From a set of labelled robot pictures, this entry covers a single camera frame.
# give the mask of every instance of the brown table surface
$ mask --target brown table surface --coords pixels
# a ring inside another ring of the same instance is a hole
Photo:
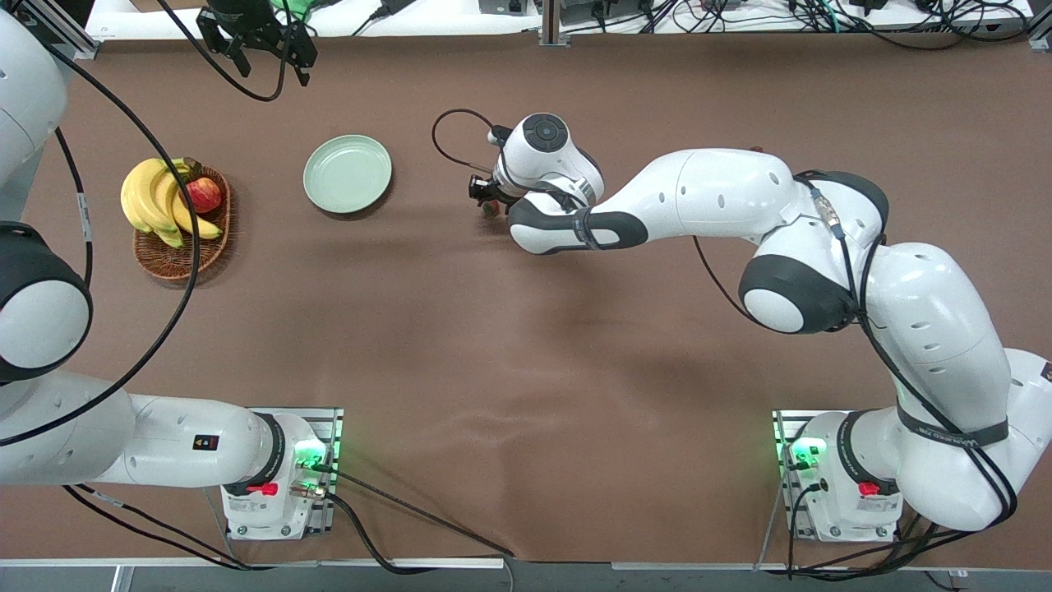
[[[786,338],[739,318],[687,238],[602,253],[534,257],[484,221],[464,167],[431,147],[456,106],[513,125],[560,114],[609,192],[680,148],[761,145],[794,169],[851,170],[891,198],[890,240],[952,252],[1007,347],[1052,354],[1041,307],[1049,254],[1052,62],[1025,43],[904,52],[863,36],[648,36],[542,48],[532,35],[321,41],[310,85],[270,104],[227,87],[182,45],[107,43],[88,67],[173,155],[226,172],[240,200],[228,264],[133,392],[244,406],[346,409],[343,467],[528,560],[756,560],[777,469],[772,409],[893,402],[857,331]],[[251,57],[269,91],[276,60]],[[75,80],[63,128],[90,198],[96,317],[68,370],[117,377],[179,291],[132,256],[118,190],[154,154]],[[302,188],[315,147],[342,134],[383,142],[382,206],[327,217]],[[464,117],[447,149],[491,163]],[[83,259],[68,172],[47,148],[25,219],[75,267]],[[743,240],[705,240],[734,287]],[[923,564],[1050,569],[1046,460],[1008,524]],[[102,487],[219,543],[200,490]],[[345,490],[394,557],[488,550]],[[58,488],[5,488],[0,556],[143,557],[177,551],[126,533]],[[768,562],[785,556],[780,516]],[[363,557],[343,517],[323,537],[238,545],[246,560]],[[812,563],[854,547],[801,545]]]

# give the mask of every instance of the round plate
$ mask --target round plate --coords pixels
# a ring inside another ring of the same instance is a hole
[[[367,207],[391,180],[391,157],[367,136],[332,138],[307,159],[303,188],[315,205],[335,213]]]

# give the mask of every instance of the fruit basket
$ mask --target fruit basket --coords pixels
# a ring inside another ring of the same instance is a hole
[[[201,218],[216,224],[223,230],[223,233],[211,240],[201,240],[201,260],[198,266],[198,277],[213,263],[219,260],[220,254],[226,249],[230,240],[230,230],[234,223],[234,191],[230,184],[220,173],[219,170],[201,165],[201,177],[207,177],[219,185],[223,201],[219,207],[211,211],[201,213]],[[165,244],[155,232],[144,232],[135,230],[133,248],[135,249],[136,261],[146,269],[149,274],[166,281],[184,281],[190,275],[190,259],[193,246],[190,233],[181,230],[183,234],[183,246],[173,248]]]

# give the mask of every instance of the red apple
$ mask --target red apple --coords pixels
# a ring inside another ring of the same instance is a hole
[[[223,191],[220,190],[216,181],[207,177],[201,177],[190,182],[186,188],[190,190],[190,199],[194,200],[194,208],[197,209],[198,213],[211,211],[219,207],[223,201]]]

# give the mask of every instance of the sticker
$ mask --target sticker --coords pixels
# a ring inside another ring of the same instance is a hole
[[[858,499],[857,510],[859,512],[892,512],[898,509],[898,501],[892,499],[890,497],[877,497],[871,495],[869,497],[861,497]]]
[[[219,436],[208,436],[204,434],[194,436],[194,450],[217,449],[219,449]]]

